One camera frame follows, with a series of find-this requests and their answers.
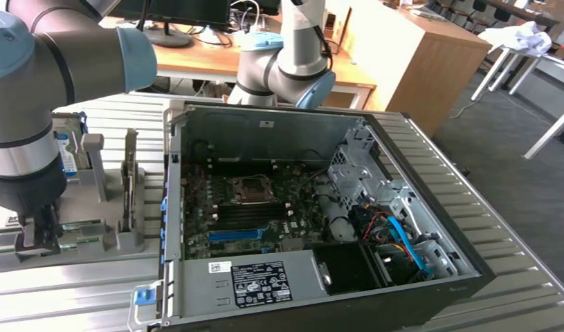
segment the aluminum profile table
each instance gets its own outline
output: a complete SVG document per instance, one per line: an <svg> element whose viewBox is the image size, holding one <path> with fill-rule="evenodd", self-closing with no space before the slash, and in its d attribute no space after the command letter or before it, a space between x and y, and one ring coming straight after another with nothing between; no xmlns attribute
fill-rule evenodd
<svg viewBox="0 0 564 332"><path fill-rule="evenodd" d="M154 281L158 270L161 116L168 98L173 96L117 95L58 110L86 112L89 132L105 135L105 168L115 168L123 156L125 129L138 130L135 157L148 174L145 249L133 255L0 273L0 331L127 330L130 291ZM409 330L564 331L564 286L417 126L397 113L376 117L497 275L470 299ZM0 209L0 223L7 213Z"/></svg>

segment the blue latch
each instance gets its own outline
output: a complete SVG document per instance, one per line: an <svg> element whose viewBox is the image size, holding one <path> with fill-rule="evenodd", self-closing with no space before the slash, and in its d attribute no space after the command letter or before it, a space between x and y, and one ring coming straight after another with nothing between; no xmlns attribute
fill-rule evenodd
<svg viewBox="0 0 564 332"><path fill-rule="evenodd" d="M160 203L160 211L166 211L166 197L164 197L162 203Z"/></svg>
<svg viewBox="0 0 564 332"><path fill-rule="evenodd" d="M154 289L137 290L133 304L135 304L137 306L146 306L154 303L156 303L156 290Z"/></svg>

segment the gray robot arm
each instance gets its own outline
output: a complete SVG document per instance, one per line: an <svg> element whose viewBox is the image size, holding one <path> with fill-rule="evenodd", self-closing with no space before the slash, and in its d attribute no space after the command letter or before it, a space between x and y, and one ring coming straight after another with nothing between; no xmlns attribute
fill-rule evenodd
<svg viewBox="0 0 564 332"><path fill-rule="evenodd" d="M7 0L0 11L0 206L17 212L15 250L57 250L66 180L50 111L148 86L152 46L134 29L97 22L117 0Z"/></svg>
<svg viewBox="0 0 564 332"><path fill-rule="evenodd" d="M325 2L282 0L281 4L281 34L250 33L242 42L229 104L273 106L278 95L298 108L316 108L333 87L334 73L326 68L314 29L322 25Z"/></svg>

